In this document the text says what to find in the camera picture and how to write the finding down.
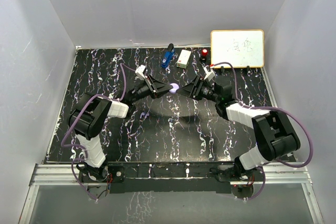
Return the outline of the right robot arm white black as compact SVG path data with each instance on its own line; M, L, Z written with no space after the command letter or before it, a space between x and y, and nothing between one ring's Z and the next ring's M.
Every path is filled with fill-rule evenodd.
M197 101L203 98L213 101L220 117L254 130L256 146L235 158L233 167L211 169L212 173L227 178L247 180L257 167L298 150L301 144L285 113L244 108L234 97L232 89L232 85L222 77L216 77L211 85L201 76L196 76L176 92Z

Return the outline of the purple round earbud case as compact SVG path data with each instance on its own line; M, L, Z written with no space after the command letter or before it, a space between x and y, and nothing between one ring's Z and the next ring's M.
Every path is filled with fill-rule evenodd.
M171 83L171 89L169 89L169 93L176 94L177 90L180 88L177 83Z

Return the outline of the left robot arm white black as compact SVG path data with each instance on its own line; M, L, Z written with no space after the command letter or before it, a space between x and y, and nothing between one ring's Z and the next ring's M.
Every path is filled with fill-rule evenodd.
M85 153L81 161L83 167L77 167L90 179L101 182L108 177L106 156L103 153L100 133L107 118L125 119L135 110L134 103L150 96L160 98L174 87L154 79L145 77L133 89L126 92L122 99L112 100L101 95L84 93L73 108L68 125L80 142Z

